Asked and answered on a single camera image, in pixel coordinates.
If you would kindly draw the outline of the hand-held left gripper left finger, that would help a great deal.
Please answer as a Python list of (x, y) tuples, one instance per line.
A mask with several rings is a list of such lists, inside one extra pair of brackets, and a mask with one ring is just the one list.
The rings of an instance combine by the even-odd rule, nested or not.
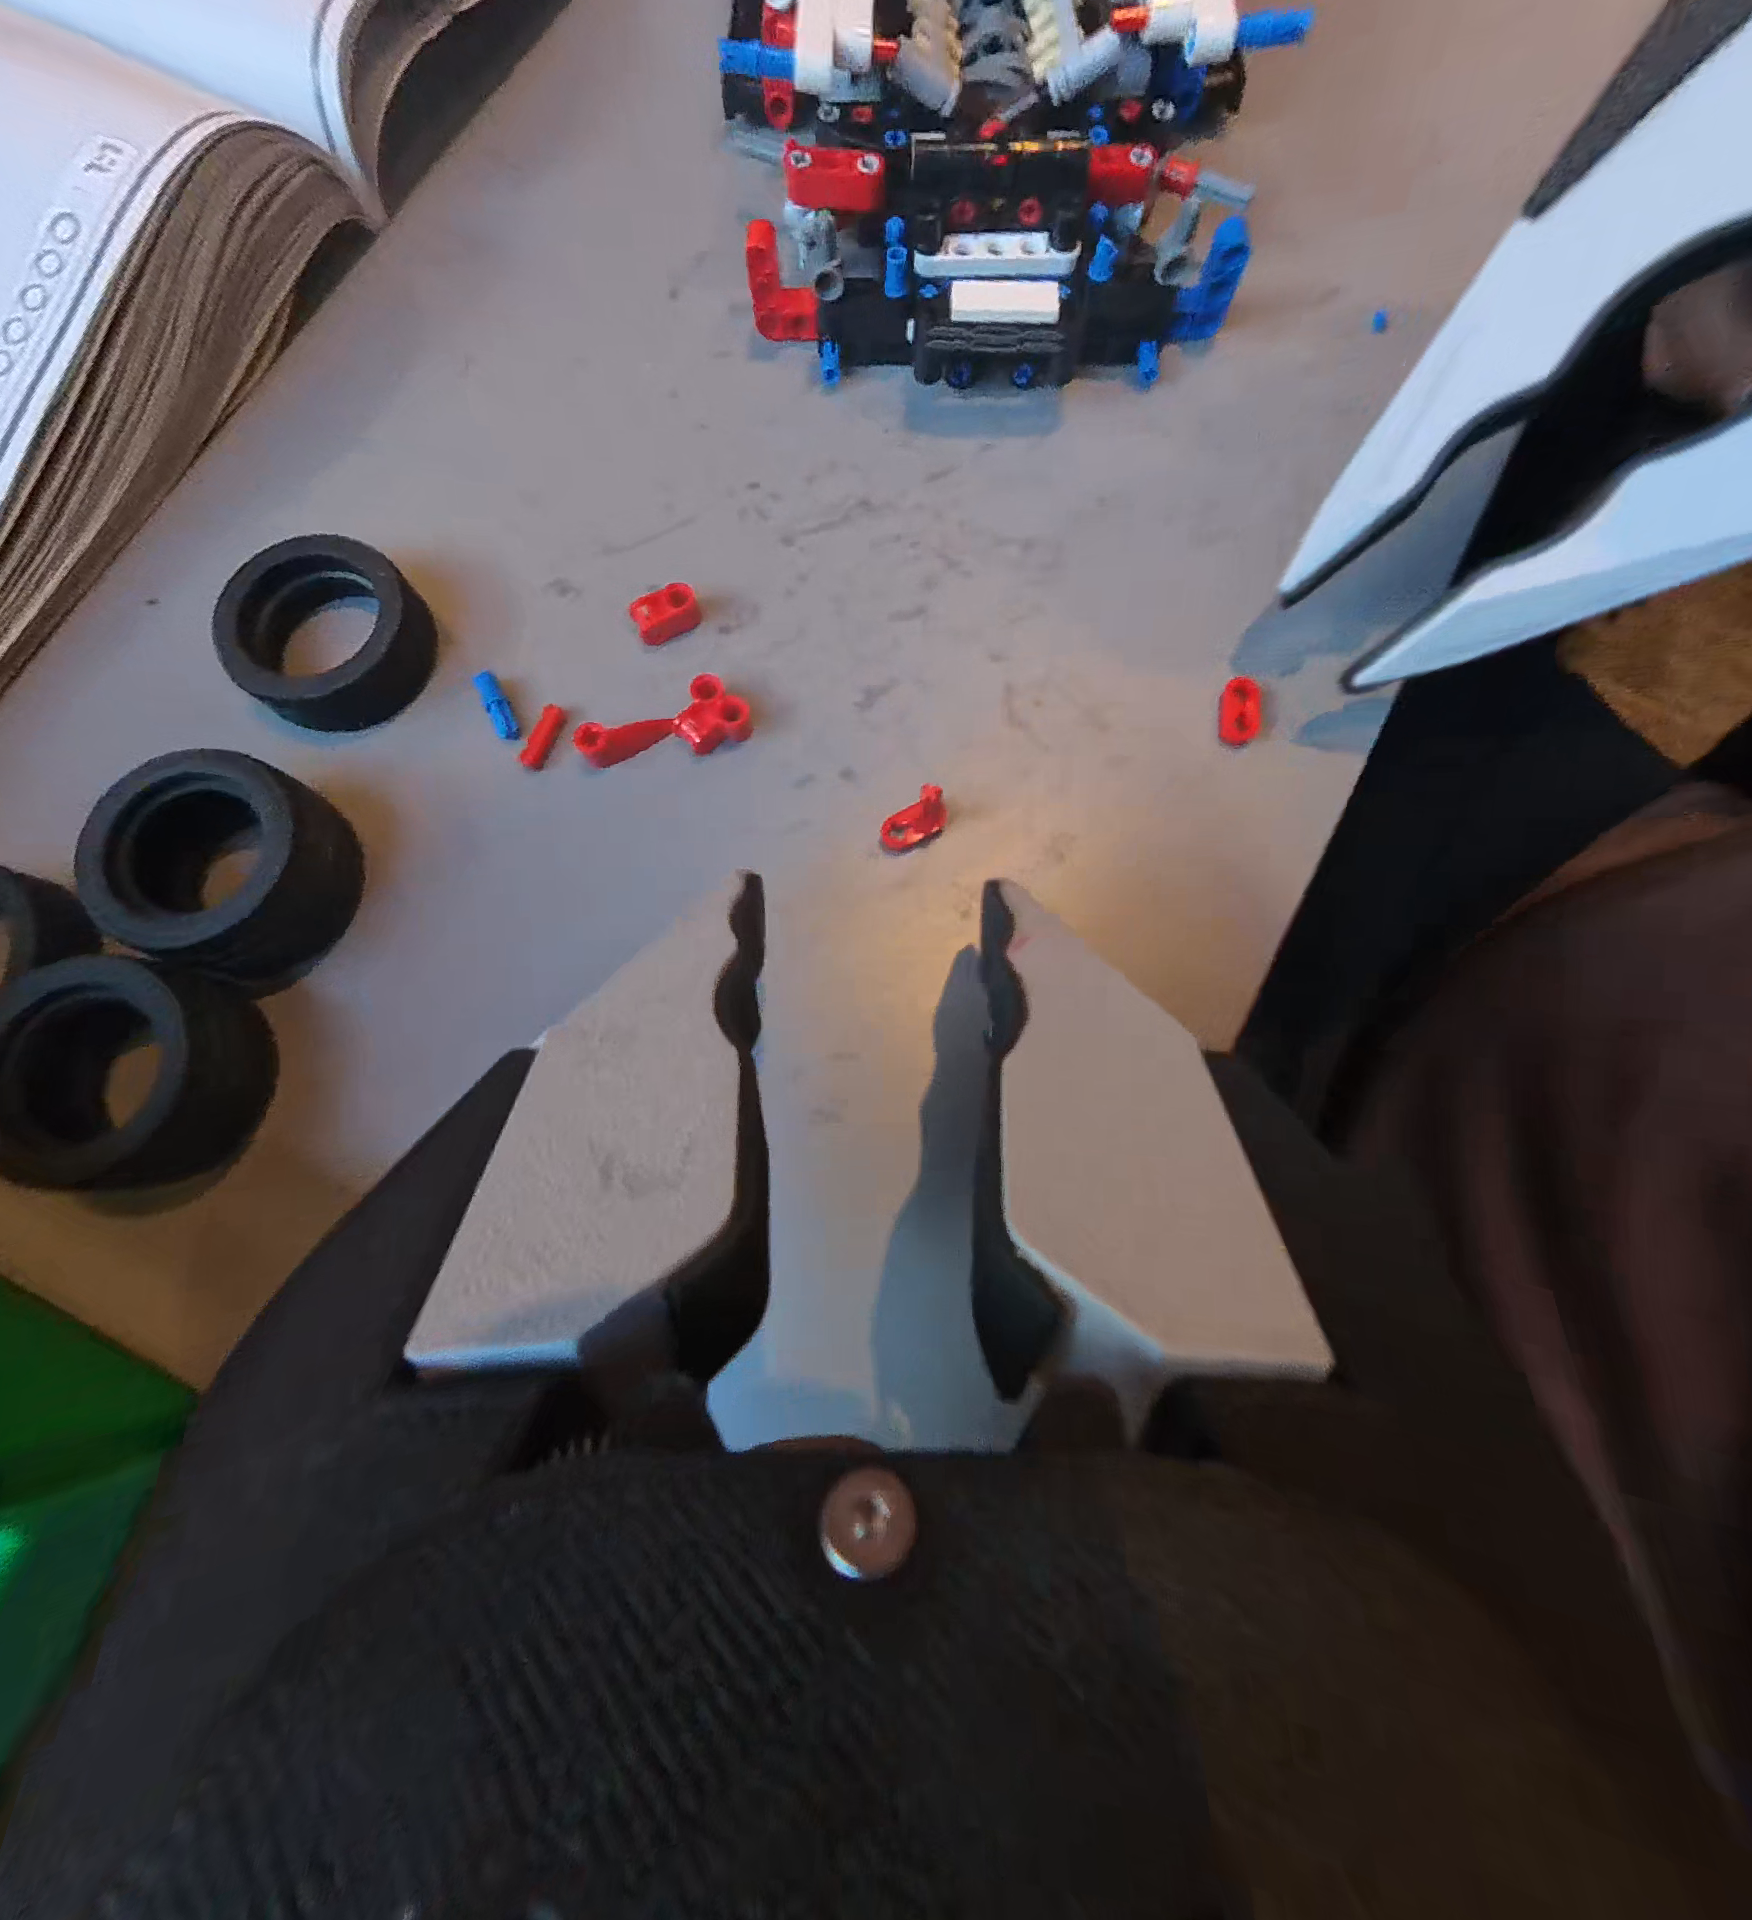
[(766, 892), (688, 910), (541, 1036), (408, 1331), (420, 1373), (712, 1381), (768, 1308)]

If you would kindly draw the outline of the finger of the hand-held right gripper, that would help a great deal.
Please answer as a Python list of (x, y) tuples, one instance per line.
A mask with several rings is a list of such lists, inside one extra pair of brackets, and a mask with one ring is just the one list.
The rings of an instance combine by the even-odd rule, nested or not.
[(1342, 676), (1353, 694), (1421, 677), (1752, 563), (1752, 399), (1633, 457), (1565, 530), (1446, 588)]
[(1441, 471), (1536, 403), (1627, 299), (1745, 230), (1752, 16), (1543, 215), (1516, 215), (1325, 496), (1281, 600), (1319, 592), (1412, 516)]

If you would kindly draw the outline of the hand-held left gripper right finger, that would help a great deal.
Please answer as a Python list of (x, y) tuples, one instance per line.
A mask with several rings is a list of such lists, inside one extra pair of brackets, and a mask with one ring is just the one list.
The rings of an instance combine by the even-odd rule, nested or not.
[(971, 1306), (996, 1397), (1329, 1381), (1334, 1347), (1200, 1040), (1009, 878), (984, 884), (978, 976)]

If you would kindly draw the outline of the toy brick race car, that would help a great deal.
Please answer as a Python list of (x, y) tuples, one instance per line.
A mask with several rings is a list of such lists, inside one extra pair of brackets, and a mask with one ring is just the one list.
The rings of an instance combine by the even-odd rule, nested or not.
[(967, 392), (1131, 372), (1225, 328), (1255, 187), (1200, 153), (1249, 60), (1190, 68), (1118, 1), (736, 1), (725, 131), (768, 161), (744, 228), (757, 336), (820, 382), (907, 370)]

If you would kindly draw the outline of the green plastic bin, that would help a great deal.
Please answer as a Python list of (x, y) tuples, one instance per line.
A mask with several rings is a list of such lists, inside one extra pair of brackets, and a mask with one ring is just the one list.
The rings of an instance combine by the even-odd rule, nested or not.
[(70, 1678), (195, 1403), (0, 1276), (0, 1781)]

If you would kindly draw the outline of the grey desk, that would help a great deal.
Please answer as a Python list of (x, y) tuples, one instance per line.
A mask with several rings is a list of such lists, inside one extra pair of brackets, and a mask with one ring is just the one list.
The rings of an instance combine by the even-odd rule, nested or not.
[[(329, 791), (358, 922), (268, 1004), (253, 1149), (179, 1201), (0, 1180), (0, 1273), (193, 1381), (335, 1219), (509, 1047), (736, 868), (762, 876), (773, 1262), (799, 1311), (965, 1324), (967, 1180), (923, 1195), (934, 1025), (986, 878), (1025, 884), (1211, 1043), (1265, 979), (1360, 770), (1297, 730), (1339, 653), (1279, 673), (1276, 737), (1215, 698), (1321, 499), (1657, 4), (1321, 4), (1251, 61), (1225, 168), (1255, 255), (1153, 392), (825, 392), (749, 318), (768, 169), (721, 131), (721, 4), (570, 4), (241, 415), (0, 701), (0, 861), (67, 878), (147, 756), (227, 747)], [(1373, 333), (1374, 309), (1390, 309)], [(393, 719), (303, 732), (210, 633), (254, 553), (378, 547), (439, 629)], [(628, 604), (695, 586), (696, 632)], [(486, 722), (494, 671), (522, 737)], [(594, 770), (581, 722), (677, 715), (719, 673), (750, 739)], [(567, 723), (520, 766), (541, 708)], [(942, 787), (941, 837), (882, 819)]]

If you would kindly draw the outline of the person's right hand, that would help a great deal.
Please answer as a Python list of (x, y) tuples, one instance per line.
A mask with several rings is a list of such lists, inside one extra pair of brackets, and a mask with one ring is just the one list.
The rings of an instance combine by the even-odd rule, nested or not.
[(1709, 419), (1752, 399), (1752, 254), (1652, 305), (1640, 372), (1651, 394)]

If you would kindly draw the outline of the person's brown shirt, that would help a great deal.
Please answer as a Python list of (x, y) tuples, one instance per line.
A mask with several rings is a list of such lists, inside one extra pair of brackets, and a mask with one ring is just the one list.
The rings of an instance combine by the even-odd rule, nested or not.
[(1752, 1843), (1752, 799), (1680, 784), (1498, 912), (1339, 1132), (1414, 1183)]

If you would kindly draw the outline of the red triple-hole connector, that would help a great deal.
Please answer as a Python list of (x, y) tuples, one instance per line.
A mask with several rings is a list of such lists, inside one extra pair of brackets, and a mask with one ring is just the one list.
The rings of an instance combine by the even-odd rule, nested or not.
[(688, 686), (688, 699), (673, 719), (673, 733), (695, 756), (712, 756), (743, 745), (755, 733), (755, 712), (721, 673), (703, 671)]

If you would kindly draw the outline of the toy car instruction booklet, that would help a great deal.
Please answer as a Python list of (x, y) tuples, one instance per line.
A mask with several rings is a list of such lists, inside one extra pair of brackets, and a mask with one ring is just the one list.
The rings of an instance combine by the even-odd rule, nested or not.
[(329, 155), (237, 120), (64, 273), (68, 339), (0, 429), (0, 699), (284, 348), (318, 254), (364, 221)]

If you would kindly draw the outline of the yellow-cornered white booklet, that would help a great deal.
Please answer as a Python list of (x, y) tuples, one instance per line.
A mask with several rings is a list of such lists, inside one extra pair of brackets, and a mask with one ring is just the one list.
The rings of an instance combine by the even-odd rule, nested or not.
[(563, 1), (0, 4), (49, 91), (179, 84), (326, 149), (382, 213), (405, 205)]

